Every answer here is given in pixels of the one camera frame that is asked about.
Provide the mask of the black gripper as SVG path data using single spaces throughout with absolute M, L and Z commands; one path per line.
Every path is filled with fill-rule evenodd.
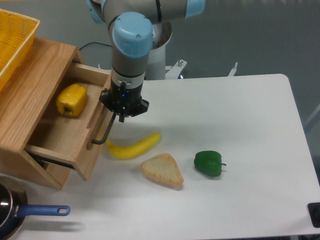
M 142 81 L 132 86 L 125 81 L 111 79 L 110 89 L 101 91 L 99 101 L 123 123 L 125 116 L 135 117 L 148 111 L 150 103 L 141 97 L 142 86 Z

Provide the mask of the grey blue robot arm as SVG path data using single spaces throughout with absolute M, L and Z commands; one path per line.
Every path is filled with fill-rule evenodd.
M 149 102 L 141 92 L 153 26 L 201 14 L 204 0 L 88 0 L 88 9 L 98 24 L 106 24 L 112 45 L 110 88 L 99 100 L 123 122 L 147 112 Z

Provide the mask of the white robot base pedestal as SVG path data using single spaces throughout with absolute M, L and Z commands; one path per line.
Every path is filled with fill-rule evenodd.
M 153 45 L 148 56 L 145 79 L 148 81 L 182 79 L 182 71 L 187 66 L 185 60 L 179 59 L 174 65 L 166 65 L 166 46 L 172 37 L 171 23 L 158 23 L 152 27 Z

